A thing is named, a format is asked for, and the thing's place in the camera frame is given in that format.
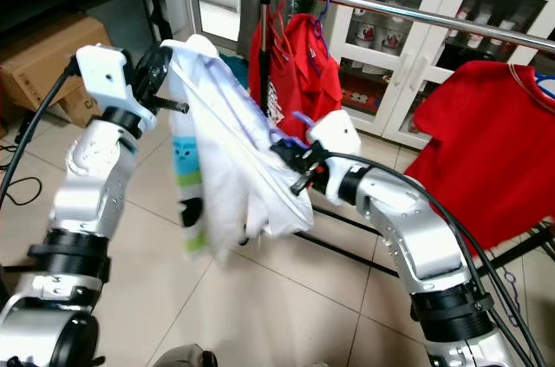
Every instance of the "chrome pole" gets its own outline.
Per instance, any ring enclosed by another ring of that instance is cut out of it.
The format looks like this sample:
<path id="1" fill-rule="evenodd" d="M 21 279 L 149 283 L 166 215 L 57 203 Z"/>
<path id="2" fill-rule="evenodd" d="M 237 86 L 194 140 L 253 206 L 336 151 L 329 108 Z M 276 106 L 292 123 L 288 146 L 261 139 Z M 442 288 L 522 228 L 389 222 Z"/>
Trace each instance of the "chrome pole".
<path id="1" fill-rule="evenodd" d="M 380 3 L 373 0 L 330 0 L 334 4 L 345 5 L 356 9 L 375 11 L 389 16 L 397 16 L 414 20 L 416 22 L 432 24 L 433 26 L 446 27 L 448 29 L 457 29 L 466 31 L 480 36 L 492 37 L 505 42 L 515 43 L 528 48 L 542 50 L 544 52 L 555 53 L 555 42 L 541 37 L 529 36 L 517 31 L 500 29 L 498 27 L 488 26 L 469 22 L 468 20 L 459 20 L 441 14 L 428 13 L 416 9 L 394 6 L 391 4 Z"/>

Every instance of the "glass cabinet door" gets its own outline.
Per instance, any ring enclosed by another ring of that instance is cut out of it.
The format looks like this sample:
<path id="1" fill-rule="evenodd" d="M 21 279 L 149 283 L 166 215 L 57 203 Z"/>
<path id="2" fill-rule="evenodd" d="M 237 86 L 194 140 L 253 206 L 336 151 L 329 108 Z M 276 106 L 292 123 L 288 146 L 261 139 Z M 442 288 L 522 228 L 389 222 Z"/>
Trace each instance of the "glass cabinet door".
<path id="1" fill-rule="evenodd" d="M 548 37 L 555 23 L 555 0 L 443 0 L 439 12 L 502 29 Z M 555 65 L 552 57 L 539 54 L 535 49 L 455 29 L 431 27 L 383 135 L 412 147 L 424 147 L 429 137 L 411 126 L 413 111 L 453 71 L 473 60 L 537 63 L 542 65 L 546 75 Z"/>
<path id="2" fill-rule="evenodd" d="M 441 3 L 374 1 L 426 11 Z M 330 51 L 341 64 L 343 106 L 357 128 L 381 134 L 429 26 L 349 7 L 334 7 L 330 17 Z"/>

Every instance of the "white cloth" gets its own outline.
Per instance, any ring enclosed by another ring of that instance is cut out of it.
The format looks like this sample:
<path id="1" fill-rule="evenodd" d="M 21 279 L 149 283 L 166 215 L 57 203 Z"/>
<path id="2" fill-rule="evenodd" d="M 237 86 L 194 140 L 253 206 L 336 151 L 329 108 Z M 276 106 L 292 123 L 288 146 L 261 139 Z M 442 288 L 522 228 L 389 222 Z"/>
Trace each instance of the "white cloth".
<path id="1" fill-rule="evenodd" d="M 173 49 L 170 94 L 187 99 L 202 174 L 203 221 L 216 257 L 262 231 L 278 236 L 312 227 L 309 196 L 290 186 L 299 174 L 270 150 L 270 127 L 258 106 L 203 36 Z"/>

